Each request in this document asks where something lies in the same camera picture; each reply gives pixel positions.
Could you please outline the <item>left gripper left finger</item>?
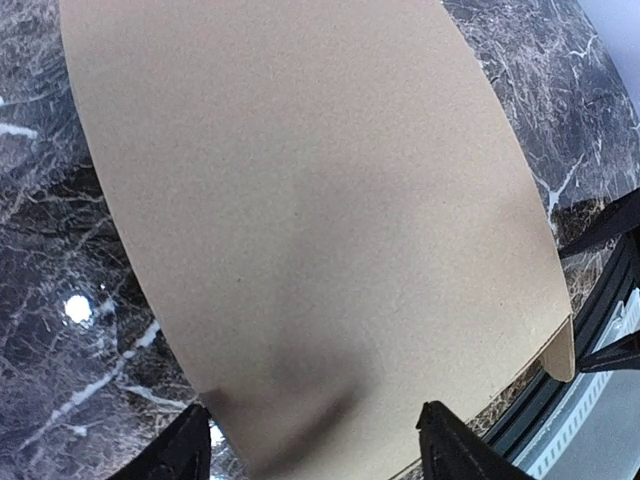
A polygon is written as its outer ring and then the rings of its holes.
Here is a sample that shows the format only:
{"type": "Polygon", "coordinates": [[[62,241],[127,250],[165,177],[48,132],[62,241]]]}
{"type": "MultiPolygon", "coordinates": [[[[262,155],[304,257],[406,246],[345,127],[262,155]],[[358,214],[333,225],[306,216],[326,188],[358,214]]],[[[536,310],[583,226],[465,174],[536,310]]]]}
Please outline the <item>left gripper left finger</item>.
{"type": "Polygon", "coordinates": [[[209,412],[189,405],[109,480],[206,480],[210,477],[209,412]]]}

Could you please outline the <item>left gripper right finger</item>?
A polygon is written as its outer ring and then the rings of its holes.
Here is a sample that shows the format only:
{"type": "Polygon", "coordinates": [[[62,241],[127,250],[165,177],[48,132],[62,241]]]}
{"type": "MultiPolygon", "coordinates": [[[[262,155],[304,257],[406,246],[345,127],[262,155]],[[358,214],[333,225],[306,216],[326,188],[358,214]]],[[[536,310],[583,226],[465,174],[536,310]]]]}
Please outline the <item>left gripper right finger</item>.
{"type": "Polygon", "coordinates": [[[423,405],[416,429],[424,479],[532,479],[485,444],[439,401],[423,405]]]}

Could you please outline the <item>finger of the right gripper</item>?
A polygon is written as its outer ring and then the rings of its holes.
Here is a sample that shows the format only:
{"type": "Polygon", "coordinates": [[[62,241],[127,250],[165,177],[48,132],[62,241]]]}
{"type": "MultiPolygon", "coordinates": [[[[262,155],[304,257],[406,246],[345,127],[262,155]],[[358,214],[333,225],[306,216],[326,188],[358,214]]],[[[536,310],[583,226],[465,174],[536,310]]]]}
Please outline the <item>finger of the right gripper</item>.
{"type": "Polygon", "coordinates": [[[581,373],[640,369],[640,333],[630,333],[577,363],[581,373]]]}
{"type": "Polygon", "coordinates": [[[606,206],[580,236],[558,250],[559,258],[598,247],[638,227],[639,189],[635,189],[606,206]]]}

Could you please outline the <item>brown cardboard box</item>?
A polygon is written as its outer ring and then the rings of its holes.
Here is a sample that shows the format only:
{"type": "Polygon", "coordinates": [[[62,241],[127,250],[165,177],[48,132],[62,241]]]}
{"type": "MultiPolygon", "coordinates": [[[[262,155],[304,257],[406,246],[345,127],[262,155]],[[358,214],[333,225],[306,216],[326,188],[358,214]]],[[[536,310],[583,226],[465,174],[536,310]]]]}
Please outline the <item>brown cardboard box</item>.
{"type": "Polygon", "coordinates": [[[530,169],[437,1],[63,1],[143,293],[254,479],[389,479],[571,313],[530,169]]]}

